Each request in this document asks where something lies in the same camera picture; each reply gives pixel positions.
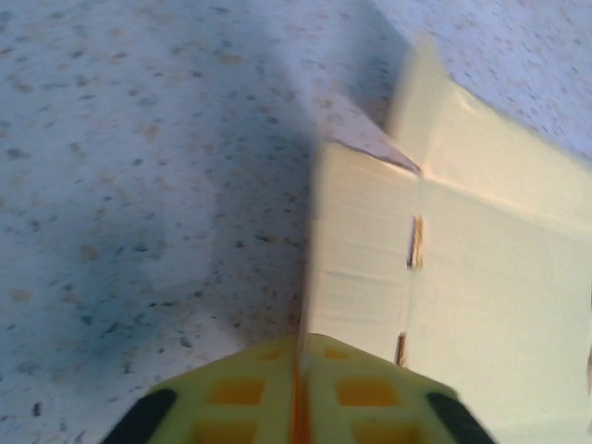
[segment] white surface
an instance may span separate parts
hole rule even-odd
[[[295,330],[312,96],[384,110],[401,36],[591,153],[587,0],[376,6],[0,2],[0,442],[96,443],[156,380]]]

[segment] cut slot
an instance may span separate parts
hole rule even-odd
[[[255,423],[208,422],[197,425],[191,444],[252,444],[256,435]]]
[[[424,266],[423,257],[424,219],[414,216],[411,223],[411,238],[407,254],[407,266],[411,269],[421,269]]]
[[[397,350],[395,351],[395,364],[401,367],[406,366],[407,351],[405,350],[405,340],[407,339],[407,333],[402,331],[397,338]]]
[[[586,377],[588,380],[588,395],[592,391],[592,347],[588,353],[588,363],[586,367]]]
[[[358,407],[401,405],[391,384],[377,377],[344,377],[335,387],[339,404]]]
[[[417,424],[363,421],[353,425],[356,444],[422,444]]]
[[[265,380],[259,377],[229,377],[219,381],[208,402],[210,404],[256,405],[261,402]]]
[[[275,361],[279,359],[279,350],[267,350],[257,356],[262,361]]]
[[[327,359],[348,359],[348,355],[345,351],[332,346],[325,347],[325,357]]]

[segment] speckled countertop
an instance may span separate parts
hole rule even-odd
[[[94,443],[154,382],[293,332],[315,92],[452,76],[592,155],[588,0],[0,3],[0,441]]]

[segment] cardboard box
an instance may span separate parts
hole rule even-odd
[[[382,141],[323,129],[303,329],[456,388],[499,442],[592,442],[592,172],[427,45]]]

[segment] black strip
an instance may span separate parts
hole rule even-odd
[[[146,444],[167,416],[176,398],[177,393],[169,388],[140,398],[102,444]]]
[[[441,393],[429,393],[426,397],[457,444],[495,444],[462,403]]]

